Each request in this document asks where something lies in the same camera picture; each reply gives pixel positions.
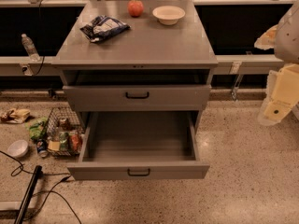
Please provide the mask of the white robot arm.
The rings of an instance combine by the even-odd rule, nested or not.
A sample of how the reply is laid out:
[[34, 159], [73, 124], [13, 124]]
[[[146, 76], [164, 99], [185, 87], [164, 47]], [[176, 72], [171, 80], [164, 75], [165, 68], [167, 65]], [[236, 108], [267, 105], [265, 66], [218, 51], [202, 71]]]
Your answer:
[[273, 49], [285, 64], [267, 77], [266, 97], [258, 121], [264, 126], [280, 123], [299, 103], [299, 1], [277, 25], [264, 32], [254, 43], [257, 49]]

